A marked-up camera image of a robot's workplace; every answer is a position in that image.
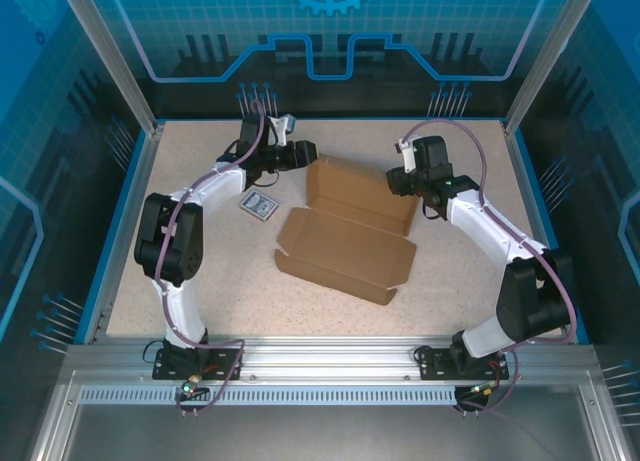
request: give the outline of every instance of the speckled table surface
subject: speckled table surface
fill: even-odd
[[[393,144],[414,121],[298,121],[291,140],[308,139],[326,154],[381,169],[401,165]],[[489,166],[491,202],[528,234],[531,228],[498,121],[465,121],[482,142]],[[237,139],[239,121],[167,122],[147,193],[170,193],[206,172]],[[480,159],[468,136],[454,126],[430,125],[441,135],[456,174],[480,179]],[[261,182],[269,182],[266,175]],[[323,288],[278,271],[277,236],[292,207],[305,204],[305,171],[282,173],[261,189],[280,203],[268,222],[242,211],[243,195],[228,201],[205,223],[205,260],[195,278],[200,312],[209,332],[221,335],[411,336],[453,334],[494,313],[502,272],[462,231],[416,214],[409,239],[417,253],[407,284],[388,306]],[[133,247],[109,321],[110,336],[164,332],[156,293]]]

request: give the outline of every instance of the small card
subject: small card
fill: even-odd
[[[251,190],[240,203],[240,207],[262,221],[267,221],[278,208],[278,203],[268,196]]]

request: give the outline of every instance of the black mounting plate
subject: black mounting plate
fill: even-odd
[[[214,365],[216,367],[211,371],[204,373],[202,375],[202,379],[205,381],[224,381],[229,370],[233,368],[233,362],[236,359],[238,351],[238,349],[228,348],[206,350],[209,355],[206,364]],[[240,379],[241,365],[242,362],[240,362],[240,366],[238,366],[231,375],[231,381]],[[157,351],[156,359],[153,364],[153,373],[151,375],[153,379],[184,381],[188,376],[189,375],[185,375],[184,371],[181,371],[178,367],[174,366],[171,358],[167,356],[165,348],[161,348]]]
[[[420,379],[422,381],[493,381],[496,379],[495,371],[487,364],[486,369],[474,371],[473,375],[461,377],[451,357],[449,348],[431,348],[422,346],[414,351],[414,359],[420,367]],[[500,381],[509,379],[509,369],[505,356],[499,357],[505,361],[504,367],[499,369]]]

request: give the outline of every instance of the flat cardboard box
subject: flat cardboard box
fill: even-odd
[[[405,239],[419,199],[395,196],[386,173],[321,155],[307,169],[307,208],[293,208],[278,269],[386,306],[407,282],[416,245]]]

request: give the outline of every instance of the open cardboard box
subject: open cardboard box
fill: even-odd
[[[307,170],[307,208],[293,208],[276,250],[280,271],[380,305],[407,282],[419,199],[395,196],[384,171],[321,155]]]

